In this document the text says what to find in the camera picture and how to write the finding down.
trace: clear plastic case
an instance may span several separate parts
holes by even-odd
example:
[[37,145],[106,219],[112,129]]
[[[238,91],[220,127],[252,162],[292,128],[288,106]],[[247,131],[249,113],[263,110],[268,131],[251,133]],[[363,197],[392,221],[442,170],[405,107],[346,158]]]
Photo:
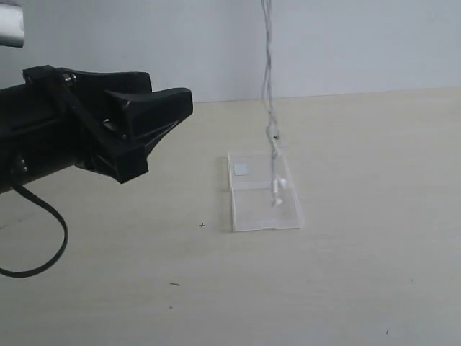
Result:
[[279,188],[283,203],[276,206],[272,206],[269,153],[229,153],[228,161],[234,231],[298,229],[304,225],[303,211],[283,154],[277,157],[275,172],[286,186]]

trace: black cable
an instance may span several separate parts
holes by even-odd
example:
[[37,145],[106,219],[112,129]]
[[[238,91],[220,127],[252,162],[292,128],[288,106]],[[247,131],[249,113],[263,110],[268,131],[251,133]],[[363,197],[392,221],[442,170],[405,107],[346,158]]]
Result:
[[64,240],[63,240],[63,243],[61,244],[61,247],[59,248],[58,252],[56,252],[56,254],[53,256],[53,258],[50,259],[48,262],[46,262],[44,265],[41,265],[40,267],[37,267],[32,270],[26,270],[24,272],[12,272],[10,270],[5,270],[3,268],[0,268],[0,274],[7,276],[9,278],[19,278],[19,279],[31,278],[32,276],[42,274],[46,270],[50,269],[54,264],[56,264],[56,262],[63,255],[64,251],[66,250],[67,243],[68,243],[67,223],[64,220],[63,216],[61,216],[61,214],[55,208],[53,208],[51,205],[46,203],[44,200],[40,199],[38,196],[31,193],[28,189],[26,189],[24,186],[19,184],[13,177],[12,177],[12,187],[22,197],[38,205],[39,207],[45,209],[47,212],[53,215],[59,221],[59,223],[61,224],[64,230]]

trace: white cable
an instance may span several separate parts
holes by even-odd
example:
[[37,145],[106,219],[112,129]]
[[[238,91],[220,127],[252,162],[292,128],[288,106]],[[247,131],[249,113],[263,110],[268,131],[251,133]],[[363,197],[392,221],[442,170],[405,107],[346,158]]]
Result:
[[271,146],[271,171],[272,171],[272,205],[280,205],[283,200],[279,196],[279,183],[275,169],[275,161],[280,155],[277,142],[280,140],[280,131],[277,125],[277,118],[274,112],[274,95],[272,94],[272,0],[261,0],[264,14],[264,24],[266,25],[266,68],[264,71],[264,82],[262,86],[261,98],[266,111],[269,115],[269,123],[266,127],[267,139]]

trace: light wooden surface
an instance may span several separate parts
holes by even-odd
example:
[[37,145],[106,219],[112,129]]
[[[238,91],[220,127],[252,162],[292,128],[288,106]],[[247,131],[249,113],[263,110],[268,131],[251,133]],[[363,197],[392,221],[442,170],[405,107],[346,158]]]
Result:
[[[225,156],[266,148],[260,102],[197,105],[126,185],[31,184],[70,243],[44,275],[0,278],[0,345],[459,345],[460,94],[279,100],[299,230],[230,232]],[[0,220],[10,269],[61,240],[14,193]]]

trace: white wall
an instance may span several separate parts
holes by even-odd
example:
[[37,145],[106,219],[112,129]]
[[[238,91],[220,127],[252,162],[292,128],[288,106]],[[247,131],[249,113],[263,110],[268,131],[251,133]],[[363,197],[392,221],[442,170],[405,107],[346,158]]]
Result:
[[[40,64],[141,70],[197,101],[259,97],[260,0],[23,0],[26,46],[0,87]],[[278,97],[461,85],[459,0],[274,0]]]

